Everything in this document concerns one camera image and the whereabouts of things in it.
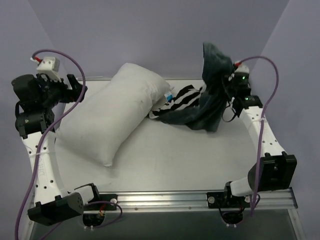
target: pillow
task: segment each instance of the pillow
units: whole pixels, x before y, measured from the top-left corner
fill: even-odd
[[[126,63],[106,87],[84,98],[63,119],[56,137],[65,146],[109,167],[121,143],[170,89],[158,74]]]

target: purple wall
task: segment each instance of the purple wall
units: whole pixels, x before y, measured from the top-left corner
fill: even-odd
[[[318,0],[290,0],[262,52],[279,69],[279,89],[266,115],[281,145],[297,157],[292,187],[308,239],[320,236],[319,13]],[[275,84],[272,67],[259,60],[251,80],[266,102]]]
[[[112,77],[132,62],[164,77],[199,78],[203,41],[234,60],[260,54],[288,0],[29,2],[53,45],[79,60],[88,77]]]
[[[15,220],[26,193],[31,166],[27,151],[15,129],[15,104],[18,101],[11,80],[35,74],[31,54],[53,45],[25,0],[2,0],[0,3],[0,239],[14,239]],[[22,225],[27,215],[23,216]]]

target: white table surface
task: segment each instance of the white table surface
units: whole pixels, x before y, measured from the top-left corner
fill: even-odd
[[[196,88],[203,84],[202,80],[168,82],[176,92],[189,84]],[[107,84],[88,81],[86,96]],[[231,117],[230,112],[225,114],[226,119]],[[222,190],[226,182],[246,177],[256,161],[249,133],[237,118],[221,121],[215,133],[144,119],[108,168],[67,149],[58,139],[55,150],[67,188],[94,183],[101,192]]]

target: dark green towel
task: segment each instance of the dark green towel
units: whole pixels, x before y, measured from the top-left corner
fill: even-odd
[[[199,98],[199,105],[169,111],[157,120],[166,124],[186,125],[192,130],[217,131],[227,105],[222,79],[224,75],[232,73],[233,64],[230,57],[210,42],[203,43],[203,58],[202,79],[206,90]]]

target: striped fabric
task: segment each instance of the striped fabric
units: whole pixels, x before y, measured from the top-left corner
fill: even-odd
[[[166,114],[171,111],[179,111],[186,108],[199,106],[199,98],[205,92],[206,85],[196,89],[192,85],[185,86],[178,94],[167,102],[161,108],[150,111],[149,118],[156,119],[159,116]]]

